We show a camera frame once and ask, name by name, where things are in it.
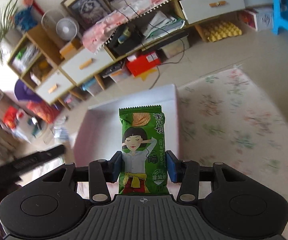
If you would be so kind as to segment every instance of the cartoon woman illustration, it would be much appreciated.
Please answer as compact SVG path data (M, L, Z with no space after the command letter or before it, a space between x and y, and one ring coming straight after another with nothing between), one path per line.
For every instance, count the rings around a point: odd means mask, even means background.
M146 147L147 143L150 145L143 151L137 151L139 147ZM122 193L150 193L145 186L146 173L145 161L147 156L152 152L157 140L155 138L147 139L147 134L143 128L130 127L128 128L122 139L122 149L128 148L129 153L122 150L122 159L125 163L125 177L123 185L125 188Z

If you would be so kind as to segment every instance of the white shirt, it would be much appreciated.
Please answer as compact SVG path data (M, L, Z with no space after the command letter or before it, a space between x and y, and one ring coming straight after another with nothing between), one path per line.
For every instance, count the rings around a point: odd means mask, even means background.
M151 138L152 143L143 151L135 151L133 156L131 152L125 153L122 151L122 160L125 163L125 172L145 173L145 161L151 151L154 149L157 140Z

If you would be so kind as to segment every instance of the wooden drawer handle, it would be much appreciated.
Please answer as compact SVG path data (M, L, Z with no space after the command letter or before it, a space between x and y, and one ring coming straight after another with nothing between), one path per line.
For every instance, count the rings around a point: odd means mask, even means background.
M215 2L215 3L210 3L211 7L218 7L218 6L222 6L225 5L226 1L219 1L219 2Z
M88 61L84 62L79 68L80 68L80 70L82 70L91 64L92 64L92 59L89 59Z
M55 90L57 90L58 88L58 85L55 84L54 86L52 86L50 89L49 89L49 94L53 93Z

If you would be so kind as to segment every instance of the tiled floor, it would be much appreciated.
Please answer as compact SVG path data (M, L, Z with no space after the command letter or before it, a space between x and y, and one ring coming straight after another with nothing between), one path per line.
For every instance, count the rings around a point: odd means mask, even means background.
M159 67L161 75L155 86L169 83L181 86L210 73L239 65L268 94L288 121L288 33L282 32L279 36L274 36L271 31L257 33L247 27L242 29L242 36L226 38L215 43L203 43L198 40L185 51L180 63ZM177 62L180 57L181 54L171 58L169 62ZM96 97L90 97L72 111L63 111L61 116L69 117L65 125L70 134L78 131L89 106L148 89L157 76L157 72L152 73L145 81L129 77L117 84L113 83L105 91ZM42 138L39 138L30 145L24 145L19 153L28 154L46 147Z

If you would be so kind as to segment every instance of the green snack bag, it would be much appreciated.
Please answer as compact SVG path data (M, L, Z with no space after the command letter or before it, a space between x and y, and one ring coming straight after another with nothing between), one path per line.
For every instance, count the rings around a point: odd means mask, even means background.
M122 122L120 194L168 194L165 117L161 106L119 110Z

